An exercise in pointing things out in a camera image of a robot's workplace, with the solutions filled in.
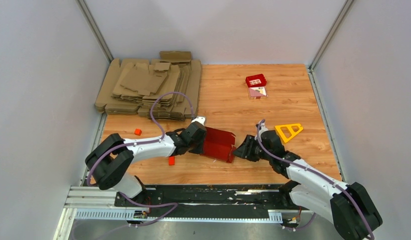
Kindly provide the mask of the red paper box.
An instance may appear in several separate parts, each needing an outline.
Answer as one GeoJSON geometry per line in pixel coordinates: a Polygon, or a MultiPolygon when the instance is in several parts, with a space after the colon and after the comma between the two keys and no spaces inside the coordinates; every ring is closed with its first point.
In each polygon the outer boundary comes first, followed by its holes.
{"type": "Polygon", "coordinates": [[[231,164],[234,161],[236,135],[230,131],[206,128],[201,156],[231,164]]]}

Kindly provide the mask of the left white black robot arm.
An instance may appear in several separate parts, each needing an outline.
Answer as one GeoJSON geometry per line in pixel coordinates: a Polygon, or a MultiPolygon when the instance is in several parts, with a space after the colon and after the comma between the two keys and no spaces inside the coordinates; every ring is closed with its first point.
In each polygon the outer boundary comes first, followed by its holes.
{"type": "Polygon", "coordinates": [[[114,189],[127,196],[133,206],[140,207],[146,202],[147,193],[141,181],[127,172],[129,166],[157,157],[201,154],[206,134],[205,122],[199,118],[186,128],[157,137],[129,139],[113,133],[85,158],[85,164],[100,190],[114,189]]]}

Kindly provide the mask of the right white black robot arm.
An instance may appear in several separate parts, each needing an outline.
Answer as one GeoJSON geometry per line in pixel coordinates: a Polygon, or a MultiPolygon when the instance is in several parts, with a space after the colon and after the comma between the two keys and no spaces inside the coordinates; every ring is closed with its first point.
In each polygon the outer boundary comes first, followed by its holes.
{"type": "Polygon", "coordinates": [[[383,224],[363,185],[336,180],[310,166],[286,150],[274,130],[247,135],[233,154],[250,162],[268,161],[274,172],[289,180],[279,194],[281,206],[311,210],[332,223],[344,240],[373,240],[373,231],[383,224]]]}

